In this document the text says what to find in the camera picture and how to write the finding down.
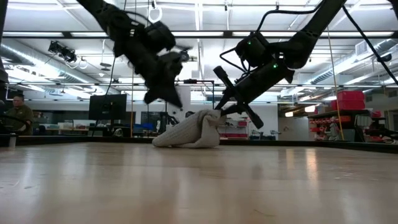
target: man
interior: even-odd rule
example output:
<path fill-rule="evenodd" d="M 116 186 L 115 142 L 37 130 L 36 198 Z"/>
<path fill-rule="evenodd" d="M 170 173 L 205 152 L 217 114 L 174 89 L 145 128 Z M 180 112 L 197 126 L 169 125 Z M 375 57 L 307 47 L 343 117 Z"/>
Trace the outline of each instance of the man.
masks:
<path fill-rule="evenodd" d="M 7 121 L 6 125 L 13 126 L 14 130 L 22 131 L 21 135 L 32 135 L 33 111 L 25 105 L 25 96 L 22 94 L 18 94 L 14 97 L 12 104 L 14 105 L 14 107 L 7 111 L 6 115 L 26 121 L 29 126 L 26 127 L 23 123 L 10 119 Z"/>

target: ceiling light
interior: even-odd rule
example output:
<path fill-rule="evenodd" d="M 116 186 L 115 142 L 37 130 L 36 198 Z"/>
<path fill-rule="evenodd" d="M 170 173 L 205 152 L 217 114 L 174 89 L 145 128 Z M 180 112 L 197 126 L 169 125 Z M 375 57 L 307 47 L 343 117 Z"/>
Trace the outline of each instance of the ceiling light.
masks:
<path fill-rule="evenodd" d="M 74 37 L 107 37 L 105 32 L 72 32 Z"/>
<path fill-rule="evenodd" d="M 345 86 L 345 87 L 351 87 L 351 88 L 381 88 L 382 86 L 380 86 L 380 85 L 350 85 L 350 86 Z"/>
<path fill-rule="evenodd" d="M 42 77 L 46 79 L 65 79 L 66 77 Z"/>
<path fill-rule="evenodd" d="M 297 32 L 296 31 L 285 31 L 285 32 L 267 32 L 263 31 L 261 34 L 264 37 L 293 37 Z M 364 32 L 365 35 L 368 37 L 389 37 L 393 35 L 393 32 L 391 31 L 386 31 L 386 32 L 378 32 L 378 31 L 371 31 L 371 32 Z M 233 32 L 232 36 L 235 37 L 246 37 L 250 35 L 250 32 Z M 359 37 L 362 38 L 361 34 L 359 32 L 335 32 L 332 31 L 329 34 L 327 32 L 324 32 L 321 34 L 321 37 Z"/>
<path fill-rule="evenodd" d="M 172 32 L 175 37 L 221 37 L 224 32 L 218 31 L 194 31 L 194 32 Z"/>
<path fill-rule="evenodd" d="M 285 114 L 285 117 L 286 118 L 290 118 L 290 117 L 292 117 L 293 116 L 293 112 L 287 112 L 286 114 Z"/>
<path fill-rule="evenodd" d="M 391 36 L 393 32 L 364 32 L 367 37 L 380 37 L 380 36 Z M 324 32 L 321 37 L 327 37 L 328 33 Z M 359 32 L 330 32 L 330 37 L 362 37 Z"/>
<path fill-rule="evenodd" d="M 45 77 L 38 77 L 36 75 L 32 75 L 25 71 L 15 69 L 15 70 L 7 70 L 7 73 L 12 78 L 17 78 L 19 80 L 29 81 L 29 82 L 49 82 L 45 79 Z"/>
<path fill-rule="evenodd" d="M 45 92 L 45 90 L 43 88 L 40 88 L 38 86 L 33 86 L 33 85 L 19 85 L 19 86 L 24 87 L 24 88 L 29 88 L 29 89 L 35 90 L 35 91 Z"/>
<path fill-rule="evenodd" d="M 63 37 L 61 32 L 3 32 L 5 37 Z"/>
<path fill-rule="evenodd" d="M 315 111 L 315 105 L 314 106 L 308 106 L 304 108 L 305 112 L 307 113 L 313 113 Z"/>

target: ceiling duct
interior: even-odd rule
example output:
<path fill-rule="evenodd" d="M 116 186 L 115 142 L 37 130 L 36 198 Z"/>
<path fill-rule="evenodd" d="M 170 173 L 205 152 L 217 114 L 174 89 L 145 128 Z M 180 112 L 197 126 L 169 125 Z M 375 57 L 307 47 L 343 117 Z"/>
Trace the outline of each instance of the ceiling duct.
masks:
<path fill-rule="evenodd" d="M 3 39 L 1 44 L 0 52 L 7 52 L 13 54 L 13 57 L 17 57 L 25 63 L 33 66 L 43 66 L 47 62 L 46 66 L 50 66 L 52 69 L 59 72 L 59 75 L 65 76 L 68 82 L 73 83 L 98 83 L 98 80 L 79 72 L 76 69 L 72 69 L 66 66 L 64 63 L 59 62 L 55 59 L 50 60 L 50 57 L 12 39 Z M 106 91 L 106 86 L 99 86 L 98 88 Z M 110 94 L 120 94 L 114 88 L 109 89 Z"/>
<path fill-rule="evenodd" d="M 376 52 L 380 55 L 386 54 L 386 52 L 389 52 L 390 49 L 392 49 L 394 46 L 398 44 L 398 39 L 387 39 L 387 40 L 371 40 L 374 48 L 376 49 Z M 365 41 L 362 41 L 361 43 L 355 45 L 355 50 L 352 51 L 351 53 L 345 55 L 344 57 L 336 60 L 334 62 L 335 64 L 335 73 L 336 75 L 347 71 L 355 66 L 358 65 L 358 63 L 362 62 L 363 60 L 366 60 L 370 57 L 372 57 L 374 54 L 367 45 Z M 326 69 L 314 73 L 311 77 L 311 79 L 308 79 L 304 81 L 303 84 L 305 85 L 316 85 L 317 83 L 326 80 L 327 78 L 330 78 L 333 76 L 333 66 L 330 65 Z M 289 88 L 286 90 L 282 90 L 281 96 L 289 96 L 289 95 L 294 95 L 298 93 L 299 91 L 303 90 L 303 87 L 295 87 L 295 88 Z"/>

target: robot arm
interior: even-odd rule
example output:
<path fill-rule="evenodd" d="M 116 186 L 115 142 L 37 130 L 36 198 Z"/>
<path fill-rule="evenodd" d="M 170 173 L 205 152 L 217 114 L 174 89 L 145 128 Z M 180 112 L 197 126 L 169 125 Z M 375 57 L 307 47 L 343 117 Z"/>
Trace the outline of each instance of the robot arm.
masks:
<path fill-rule="evenodd" d="M 221 114 L 246 112 L 256 128 L 261 128 L 264 123 L 248 104 L 284 78 L 292 83 L 294 70 L 304 67 L 319 36 L 345 2 L 346 0 L 323 0 L 311 21 L 289 41 L 268 43 L 259 31 L 240 41 L 235 52 L 242 61 L 247 61 L 255 69 L 236 80 L 235 85 L 220 66 L 213 70 L 226 85 L 216 109 L 221 110 L 230 98 L 235 98 L 237 103 L 222 110 Z"/>
<path fill-rule="evenodd" d="M 157 55 L 161 50 L 171 50 L 176 45 L 169 28 L 160 21 L 145 27 L 144 24 L 131 19 L 128 14 L 145 18 L 144 16 L 120 10 L 103 0 L 77 1 L 114 41 L 115 57 L 125 55 L 134 66 L 135 73 L 143 77 L 149 89 L 144 101 L 148 104 L 161 98 L 182 107 L 174 87 L 175 77 L 182 69 L 181 56 L 177 52 Z"/>

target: ceiling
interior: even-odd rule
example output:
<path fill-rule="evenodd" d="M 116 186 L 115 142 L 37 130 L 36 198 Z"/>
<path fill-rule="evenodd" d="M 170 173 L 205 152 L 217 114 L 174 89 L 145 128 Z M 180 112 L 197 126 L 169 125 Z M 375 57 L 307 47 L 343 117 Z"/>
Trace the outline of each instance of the ceiling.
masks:
<path fill-rule="evenodd" d="M 147 15 L 147 0 L 107 0 L 112 4 L 126 9 Z M 281 10 L 311 10 L 320 0 L 279 0 Z M 275 9 L 275 0 L 167 0 L 156 1 L 157 7 L 162 9 L 161 21 L 170 30 L 255 30 L 263 14 Z M 348 0 L 346 7 L 357 21 L 362 30 L 366 31 L 389 31 L 398 30 L 398 21 L 394 12 L 390 10 L 391 5 L 388 1 L 372 0 Z M 151 12 L 151 17 L 158 16 L 157 11 Z M 275 14 L 267 17 L 263 31 L 276 30 L 300 30 L 311 19 L 311 15 L 280 15 Z M 330 23 L 331 31 L 349 30 L 356 31 L 354 26 L 341 11 Z M 101 28 L 93 17 L 86 12 L 75 0 L 9 0 L 7 10 L 5 31 L 98 31 Z M 111 72 L 101 71 L 101 62 L 112 64 L 113 42 L 105 40 L 103 49 L 102 39 L 15 39 L 35 52 L 44 54 L 48 57 L 53 55 L 48 51 L 51 41 L 57 40 L 62 45 L 76 50 L 76 54 L 88 62 L 85 69 L 74 68 L 78 72 L 96 80 L 97 82 L 107 83 L 110 81 Z M 204 64 L 203 76 L 201 79 L 214 80 L 221 83 L 213 69 L 216 66 L 223 66 L 229 77 L 234 80 L 241 76 L 241 72 L 228 65 L 219 58 L 219 54 L 225 50 L 236 46 L 239 39 L 177 39 L 179 45 L 191 46 L 188 51 L 191 56 L 201 56 Z M 268 39 L 269 42 L 278 42 L 280 39 Z M 328 39 L 319 40 L 312 52 L 312 56 L 306 66 L 297 70 L 293 84 L 305 84 L 311 80 L 314 74 L 331 66 L 331 58 L 337 61 L 355 50 L 355 45 L 362 40 L 358 39 Z M 233 63 L 240 64 L 238 56 L 232 52 L 225 56 Z M 397 55 L 392 53 L 392 60 L 389 66 L 396 64 Z M 54 56 L 51 60 L 63 63 L 63 59 Z M 381 70 L 378 62 L 372 63 L 363 60 L 341 72 L 337 76 L 340 85 L 347 84 L 350 80 L 362 77 L 376 70 Z M 198 70 L 197 62 L 184 64 L 184 69 L 178 76 L 179 80 L 192 78 L 192 71 Z M 120 57 L 116 60 L 113 70 L 113 78 L 118 78 L 124 83 L 131 83 L 132 70 L 127 65 L 127 60 Z M 380 81 L 380 74 L 370 75 L 366 79 L 350 83 L 351 85 L 369 85 Z M 134 79 L 135 83 L 143 83 L 138 76 Z M 332 78 L 318 83 L 323 85 L 333 84 Z M 115 90 L 130 90 L 130 87 L 113 87 Z M 271 91 L 283 91 L 284 88 L 273 88 Z M 307 94 L 308 89 L 302 89 L 299 93 Z"/>

